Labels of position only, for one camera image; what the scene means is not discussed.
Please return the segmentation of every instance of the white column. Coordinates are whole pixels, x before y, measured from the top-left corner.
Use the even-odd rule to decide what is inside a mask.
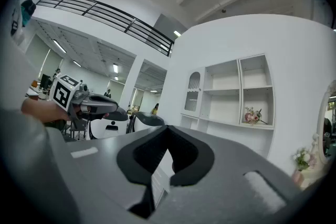
[[[143,60],[144,58],[138,55],[133,62],[130,73],[127,76],[127,80],[126,80],[124,89],[120,97],[120,102],[119,102],[119,106],[122,109],[125,109],[126,111],[128,109],[128,104],[131,100],[132,92],[133,92],[136,80],[138,79],[138,75],[139,75]],[[122,122],[118,127],[119,127],[119,133],[125,134],[126,127],[127,127],[127,121]]]

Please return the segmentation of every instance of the balcony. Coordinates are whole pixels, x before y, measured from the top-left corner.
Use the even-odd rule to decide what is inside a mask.
[[[146,43],[166,56],[174,41],[142,20],[95,0],[40,0],[37,5],[66,10],[111,26]]]

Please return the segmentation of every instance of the computer monitor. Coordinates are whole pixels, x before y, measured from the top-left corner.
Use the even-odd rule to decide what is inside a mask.
[[[41,83],[40,83],[40,87],[42,89],[47,89],[48,88],[49,79],[50,79],[50,76],[47,76],[46,74],[42,75]]]

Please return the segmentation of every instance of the mirror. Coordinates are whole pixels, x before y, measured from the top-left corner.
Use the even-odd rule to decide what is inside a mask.
[[[324,94],[317,133],[320,159],[326,164],[336,157],[336,80],[329,85]]]

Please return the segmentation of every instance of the desk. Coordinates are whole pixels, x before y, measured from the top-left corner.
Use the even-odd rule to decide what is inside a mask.
[[[33,91],[31,88],[28,89],[26,93],[26,97],[29,97],[30,99],[33,100],[38,100],[38,93],[36,91]]]

